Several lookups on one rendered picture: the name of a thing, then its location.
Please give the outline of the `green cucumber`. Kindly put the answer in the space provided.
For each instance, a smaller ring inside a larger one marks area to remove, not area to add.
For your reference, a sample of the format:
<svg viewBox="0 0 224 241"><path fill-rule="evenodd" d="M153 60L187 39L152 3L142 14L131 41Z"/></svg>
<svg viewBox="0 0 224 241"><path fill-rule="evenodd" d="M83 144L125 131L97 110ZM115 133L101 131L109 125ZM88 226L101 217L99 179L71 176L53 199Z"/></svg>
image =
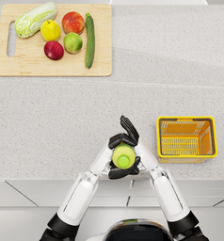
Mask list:
<svg viewBox="0 0 224 241"><path fill-rule="evenodd" d="M86 58L85 64L86 68L90 69L95 54L95 29L94 21L89 13L86 14L86 29L87 29L87 49L86 49Z"/></svg>

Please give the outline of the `yellow pear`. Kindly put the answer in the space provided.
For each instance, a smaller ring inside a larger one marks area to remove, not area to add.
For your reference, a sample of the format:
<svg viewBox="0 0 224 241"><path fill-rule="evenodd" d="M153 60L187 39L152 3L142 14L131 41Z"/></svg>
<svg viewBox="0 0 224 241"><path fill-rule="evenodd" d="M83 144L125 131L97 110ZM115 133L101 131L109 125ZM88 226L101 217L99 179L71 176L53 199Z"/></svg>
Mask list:
<svg viewBox="0 0 224 241"><path fill-rule="evenodd" d="M54 20L46 20L40 27L40 33L45 41L59 40L61 30Z"/></svg>

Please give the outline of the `dark round robot body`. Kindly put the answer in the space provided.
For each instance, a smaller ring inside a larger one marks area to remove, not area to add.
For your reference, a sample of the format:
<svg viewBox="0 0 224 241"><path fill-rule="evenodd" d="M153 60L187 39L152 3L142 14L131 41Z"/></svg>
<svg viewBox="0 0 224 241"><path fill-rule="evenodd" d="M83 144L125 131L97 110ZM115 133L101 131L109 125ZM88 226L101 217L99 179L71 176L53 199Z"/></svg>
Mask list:
<svg viewBox="0 0 224 241"><path fill-rule="evenodd" d="M94 235L86 241L174 241L174 239L164 226L140 218L119 221L106 233Z"/></svg>

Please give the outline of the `green tea bottle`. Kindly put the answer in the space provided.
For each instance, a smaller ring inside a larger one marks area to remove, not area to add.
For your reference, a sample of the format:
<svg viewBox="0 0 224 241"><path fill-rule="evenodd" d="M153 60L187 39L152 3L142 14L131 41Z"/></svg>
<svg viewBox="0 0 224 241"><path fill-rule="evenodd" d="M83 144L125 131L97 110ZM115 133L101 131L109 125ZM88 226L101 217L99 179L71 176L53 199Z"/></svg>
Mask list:
<svg viewBox="0 0 224 241"><path fill-rule="evenodd" d="M130 168L136 160L134 148L128 144L121 143L112 154L112 162L119 169Z"/></svg>

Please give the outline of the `yellow slatted basket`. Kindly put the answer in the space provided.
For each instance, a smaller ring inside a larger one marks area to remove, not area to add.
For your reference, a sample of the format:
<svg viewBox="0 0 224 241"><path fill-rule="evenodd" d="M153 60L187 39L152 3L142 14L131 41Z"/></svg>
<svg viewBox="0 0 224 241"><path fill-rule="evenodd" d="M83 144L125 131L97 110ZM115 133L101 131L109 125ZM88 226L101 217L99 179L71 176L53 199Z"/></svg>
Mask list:
<svg viewBox="0 0 224 241"><path fill-rule="evenodd" d="M212 117L159 117L156 130L161 163L201 163L217 156Z"/></svg>

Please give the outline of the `white counter cabinet front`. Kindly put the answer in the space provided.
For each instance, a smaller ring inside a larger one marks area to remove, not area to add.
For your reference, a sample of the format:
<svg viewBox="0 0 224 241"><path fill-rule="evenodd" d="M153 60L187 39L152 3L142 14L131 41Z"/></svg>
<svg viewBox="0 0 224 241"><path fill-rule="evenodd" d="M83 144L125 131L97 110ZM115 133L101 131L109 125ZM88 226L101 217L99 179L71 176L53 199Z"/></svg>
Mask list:
<svg viewBox="0 0 224 241"><path fill-rule="evenodd" d="M190 207L224 206L224 180L178 180ZM71 180L0 181L0 207L57 207ZM91 207L158 207L148 180L99 182Z"/></svg>

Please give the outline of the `dark red plum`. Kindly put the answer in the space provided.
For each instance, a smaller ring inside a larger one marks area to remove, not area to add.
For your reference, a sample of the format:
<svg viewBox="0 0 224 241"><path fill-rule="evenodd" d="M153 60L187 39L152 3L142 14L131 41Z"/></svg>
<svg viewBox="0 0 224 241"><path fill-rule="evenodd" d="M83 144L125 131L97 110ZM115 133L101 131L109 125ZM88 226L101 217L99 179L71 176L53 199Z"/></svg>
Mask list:
<svg viewBox="0 0 224 241"><path fill-rule="evenodd" d="M59 60L64 55L64 49L59 42L51 40L44 45L44 54L52 60Z"/></svg>

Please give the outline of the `wooden cutting board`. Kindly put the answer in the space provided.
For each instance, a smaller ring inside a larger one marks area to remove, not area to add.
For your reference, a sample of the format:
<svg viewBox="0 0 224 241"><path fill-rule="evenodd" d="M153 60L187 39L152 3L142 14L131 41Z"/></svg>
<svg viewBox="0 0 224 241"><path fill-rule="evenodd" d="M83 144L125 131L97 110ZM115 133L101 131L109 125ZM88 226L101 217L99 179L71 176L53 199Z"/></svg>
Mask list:
<svg viewBox="0 0 224 241"><path fill-rule="evenodd" d="M108 76L112 73L112 7L108 4L59 4L56 22L72 10L90 14L95 26L95 56L91 68L85 65L86 51L66 52L51 60L43 52L45 41L39 33L16 39L14 56L8 56L8 32L12 22L34 8L34 4L5 4L0 15L0 76Z"/></svg>

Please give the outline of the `napa cabbage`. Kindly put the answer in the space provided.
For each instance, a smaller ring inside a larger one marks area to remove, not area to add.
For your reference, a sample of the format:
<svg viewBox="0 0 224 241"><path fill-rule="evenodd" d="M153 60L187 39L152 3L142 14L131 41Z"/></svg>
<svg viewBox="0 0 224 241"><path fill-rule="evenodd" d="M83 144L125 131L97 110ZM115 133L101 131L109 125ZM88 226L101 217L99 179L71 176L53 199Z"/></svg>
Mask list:
<svg viewBox="0 0 224 241"><path fill-rule="evenodd" d="M56 14L57 7L55 3L48 2L39 5L20 15L15 20L15 32L21 39L29 38L40 30L40 26L44 21L53 20Z"/></svg>

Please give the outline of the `red peach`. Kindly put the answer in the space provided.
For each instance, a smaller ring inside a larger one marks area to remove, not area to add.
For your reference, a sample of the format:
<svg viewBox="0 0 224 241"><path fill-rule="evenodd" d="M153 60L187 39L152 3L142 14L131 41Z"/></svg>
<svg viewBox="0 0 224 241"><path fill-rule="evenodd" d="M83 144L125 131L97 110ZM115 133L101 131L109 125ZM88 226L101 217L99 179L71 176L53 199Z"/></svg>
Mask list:
<svg viewBox="0 0 224 241"><path fill-rule="evenodd" d="M80 13L71 11L63 16L62 27L65 33L81 34L85 28L85 21Z"/></svg>

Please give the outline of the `green apple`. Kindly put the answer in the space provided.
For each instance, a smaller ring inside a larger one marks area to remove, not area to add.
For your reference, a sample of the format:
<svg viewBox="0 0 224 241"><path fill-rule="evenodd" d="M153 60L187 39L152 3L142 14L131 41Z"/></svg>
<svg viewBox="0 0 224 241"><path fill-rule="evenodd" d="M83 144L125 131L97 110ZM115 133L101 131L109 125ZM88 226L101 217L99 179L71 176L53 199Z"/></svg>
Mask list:
<svg viewBox="0 0 224 241"><path fill-rule="evenodd" d="M83 47L83 40L76 33L72 33L72 32L68 33L64 37L63 42L64 42L64 47L66 51L69 52L70 54L78 53Z"/></svg>

